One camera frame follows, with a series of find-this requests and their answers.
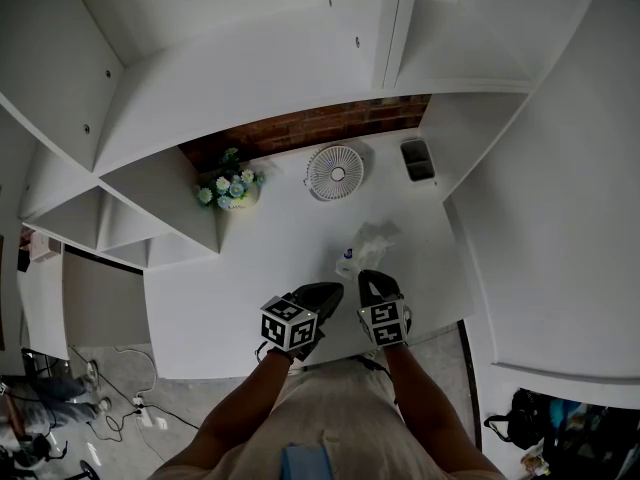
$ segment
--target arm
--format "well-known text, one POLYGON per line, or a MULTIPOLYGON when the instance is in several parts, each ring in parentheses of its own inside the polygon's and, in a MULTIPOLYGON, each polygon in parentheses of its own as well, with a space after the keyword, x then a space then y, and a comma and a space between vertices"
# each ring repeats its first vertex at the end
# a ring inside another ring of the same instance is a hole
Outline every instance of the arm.
POLYGON ((267 354, 247 379, 207 416, 191 444, 162 467, 213 469, 231 448, 249 440, 267 419, 287 379, 291 362, 267 354))
POLYGON ((404 421, 427 453, 447 473, 498 469, 471 442, 446 395, 424 372, 406 345, 384 349, 404 421))
POLYGON ((9 425, 11 425, 11 429, 13 430, 16 439, 22 439, 27 434, 24 428, 22 414, 20 414, 20 411, 16 407, 16 403, 8 393, 3 398, 6 399, 9 407, 9 425))

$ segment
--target floor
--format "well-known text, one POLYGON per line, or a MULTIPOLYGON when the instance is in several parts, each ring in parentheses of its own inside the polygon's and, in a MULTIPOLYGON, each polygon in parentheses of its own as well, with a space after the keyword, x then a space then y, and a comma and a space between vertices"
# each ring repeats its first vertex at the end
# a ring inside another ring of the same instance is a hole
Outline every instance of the floor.
MULTIPOLYGON (((137 350, 151 353, 150 345, 138 345, 137 350)), ((97 360, 101 373, 127 397, 148 389, 153 383, 150 361, 142 354, 117 353, 112 347, 78 348, 86 359, 97 360)), ((411 350, 423 368, 445 391, 458 411, 464 427, 473 439, 473 414, 465 359, 458 328, 453 326, 435 331, 424 341, 411 346, 411 350)), ((84 371, 84 362, 70 351, 70 367, 76 375, 84 371)), ((236 388, 242 378, 176 381, 159 379, 153 391, 143 394, 147 404, 153 403, 169 410, 186 421, 199 425, 209 411, 236 388)), ((104 381, 100 396, 108 396, 113 409, 111 415, 120 418, 133 409, 131 405, 104 381)), ((147 478, 162 462, 182 450, 195 435, 195 430, 157 409, 149 409, 151 417, 163 418, 167 429, 158 423, 153 428, 136 428, 134 416, 125 420, 122 442, 100 441, 86 424, 56 429, 51 433, 53 452, 69 442, 68 453, 61 461, 45 464, 38 471, 39 478, 61 479, 79 473, 78 461, 85 460, 102 480, 138 480, 147 478)), ((100 437, 117 438, 118 434, 107 427, 104 417, 94 422, 100 437)))

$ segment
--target fan grille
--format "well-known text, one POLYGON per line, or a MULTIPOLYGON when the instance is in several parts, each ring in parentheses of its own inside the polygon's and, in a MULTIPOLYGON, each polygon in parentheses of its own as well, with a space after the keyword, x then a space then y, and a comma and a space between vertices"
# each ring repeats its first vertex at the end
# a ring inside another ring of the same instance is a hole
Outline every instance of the fan grille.
POLYGON ((311 189, 325 201, 340 199, 360 186, 364 166, 360 156, 347 146, 329 146, 309 162, 311 189))

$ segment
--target backpack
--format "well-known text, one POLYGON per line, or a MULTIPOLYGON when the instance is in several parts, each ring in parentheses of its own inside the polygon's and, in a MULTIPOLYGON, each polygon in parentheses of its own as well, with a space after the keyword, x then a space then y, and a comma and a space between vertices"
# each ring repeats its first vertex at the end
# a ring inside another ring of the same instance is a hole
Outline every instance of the backpack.
POLYGON ((513 443, 523 450, 538 444, 548 431, 550 423, 549 397, 526 389, 519 389, 513 395, 509 414, 496 414, 484 420, 484 426, 493 430, 505 443, 513 443), (495 421, 508 423, 506 437, 492 425, 495 421))

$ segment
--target person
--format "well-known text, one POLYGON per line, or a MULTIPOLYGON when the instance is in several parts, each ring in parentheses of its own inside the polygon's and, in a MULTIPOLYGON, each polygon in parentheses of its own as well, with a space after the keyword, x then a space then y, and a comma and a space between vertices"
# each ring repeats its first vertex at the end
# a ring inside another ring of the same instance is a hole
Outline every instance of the person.
POLYGON ((98 388, 98 365, 87 363, 84 375, 75 379, 58 377, 4 377, 7 386, 0 397, 0 446, 19 451, 22 444, 72 421, 87 422, 111 409, 111 401, 98 404, 69 400, 98 388))
POLYGON ((392 386, 353 359, 285 384, 295 353, 269 350, 150 480, 503 479, 409 348, 384 355, 392 386))

